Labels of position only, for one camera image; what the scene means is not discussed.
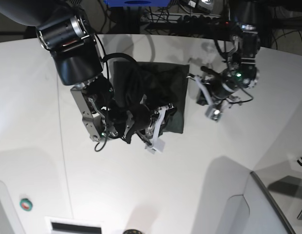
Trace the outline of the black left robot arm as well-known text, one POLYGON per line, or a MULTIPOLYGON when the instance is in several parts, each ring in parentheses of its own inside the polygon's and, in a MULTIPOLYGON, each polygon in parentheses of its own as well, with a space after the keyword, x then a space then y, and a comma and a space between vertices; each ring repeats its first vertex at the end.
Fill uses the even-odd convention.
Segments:
POLYGON ((242 105, 254 97, 247 88, 259 76, 256 55, 261 47, 261 32, 270 24, 271 14, 263 0, 231 0, 219 18, 209 24, 217 52, 226 68, 222 72, 202 66, 209 78, 199 79, 199 105, 219 109, 223 102, 242 105))

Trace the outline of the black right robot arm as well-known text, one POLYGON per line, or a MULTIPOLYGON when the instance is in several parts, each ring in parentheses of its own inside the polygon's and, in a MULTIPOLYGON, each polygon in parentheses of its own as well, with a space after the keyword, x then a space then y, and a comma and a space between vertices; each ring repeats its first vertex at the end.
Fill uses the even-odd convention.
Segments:
POLYGON ((151 153, 164 150, 160 135, 175 105, 170 101, 152 104, 141 66, 125 53, 107 54, 80 6, 64 0, 0 0, 0 13, 35 28, 41 46, 54 60, 62 84, 71 87, 83 124, 96 142, 96 152, 109 140, 131 143, 134 135, 151 153), (117 103, 110 81, 111 59, 124 59, 130 67, 122 84, 122 104, 117 103))

